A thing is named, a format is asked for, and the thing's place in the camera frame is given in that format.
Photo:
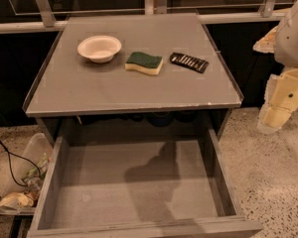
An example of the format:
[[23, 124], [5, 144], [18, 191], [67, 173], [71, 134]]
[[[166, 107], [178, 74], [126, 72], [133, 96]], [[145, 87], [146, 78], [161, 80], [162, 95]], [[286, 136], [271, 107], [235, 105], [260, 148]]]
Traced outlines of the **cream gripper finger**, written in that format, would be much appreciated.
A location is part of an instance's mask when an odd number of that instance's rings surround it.
[[276, 32], [277, 28], [272, 28], [264, 37], [253, 45], [253, 49], [259, 53], [273, 54]]
[[288, 68], [280, 75], [271, 74], [266, 85], [257, 129], [272, 134], [281, 129], [298, 109], [298, 68]]

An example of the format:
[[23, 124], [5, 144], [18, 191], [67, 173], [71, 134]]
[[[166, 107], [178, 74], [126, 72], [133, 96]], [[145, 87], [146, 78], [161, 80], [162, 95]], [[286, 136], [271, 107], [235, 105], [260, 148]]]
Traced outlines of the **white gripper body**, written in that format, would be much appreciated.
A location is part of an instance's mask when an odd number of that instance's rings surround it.
[[285, 66], [298, 68], [298, 0], [278, 24], [274, 57]]

